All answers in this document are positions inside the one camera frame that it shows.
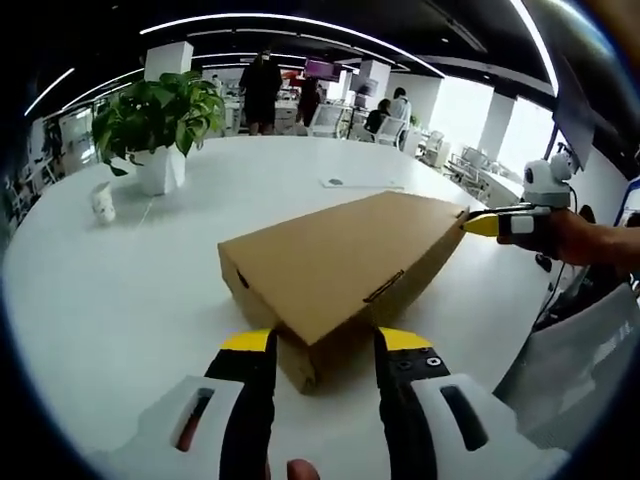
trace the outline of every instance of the white cup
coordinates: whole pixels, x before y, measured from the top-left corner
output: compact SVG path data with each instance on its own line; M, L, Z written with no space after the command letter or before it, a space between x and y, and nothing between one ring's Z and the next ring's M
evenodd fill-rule
M111 197L111 184L104 182L91 191L91 208L98 222L102 225L111 223L116 218L116 209Z

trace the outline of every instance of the box flap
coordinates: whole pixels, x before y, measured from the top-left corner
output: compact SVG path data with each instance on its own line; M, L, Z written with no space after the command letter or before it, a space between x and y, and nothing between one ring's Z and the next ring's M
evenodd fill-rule
M384 192L219 245L253 289L307 345L399 278L466 209Z

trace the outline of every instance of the potted plant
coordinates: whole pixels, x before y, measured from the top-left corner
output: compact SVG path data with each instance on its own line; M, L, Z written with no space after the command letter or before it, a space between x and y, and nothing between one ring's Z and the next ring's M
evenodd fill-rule
M142 190L168 193L184 183L185 158L201 148L209 130L224 122L224 101L198 72L164 73L159 81L134 83L112 96L92 124L102 161L120 157L136 165Z

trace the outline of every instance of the green leaves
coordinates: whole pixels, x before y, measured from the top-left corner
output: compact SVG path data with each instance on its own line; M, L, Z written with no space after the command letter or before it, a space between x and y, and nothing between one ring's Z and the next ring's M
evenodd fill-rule
M126 170L123 170L123 169L118 168L118 167L114 167L111 164L111 160L109 160L109 159L105 160L104 163L109 165L109 168L111 169L111 173L113 173L116 177L124 177L125 175L129 174Z
M174 143L186 157L210 129L224 125L224 113L224 101L198 72L163 73L157 82L140 81L114 94L94 119L92 134L103 158L115 155L138 165L135 152ZM126 175L104 162L114 175Z
M193 144L193 133L191 130L187 128L187 125L184 121L178 121L178 128L176 129L176 147L180 150L185 157L191 150L191 145Z

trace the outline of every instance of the paper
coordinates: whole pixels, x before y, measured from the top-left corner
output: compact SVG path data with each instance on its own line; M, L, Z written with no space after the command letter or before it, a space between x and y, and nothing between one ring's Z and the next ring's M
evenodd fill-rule
M374 190L404 190L395 180L362 180L345 176L324 177L320 183L325 188L371 188Z

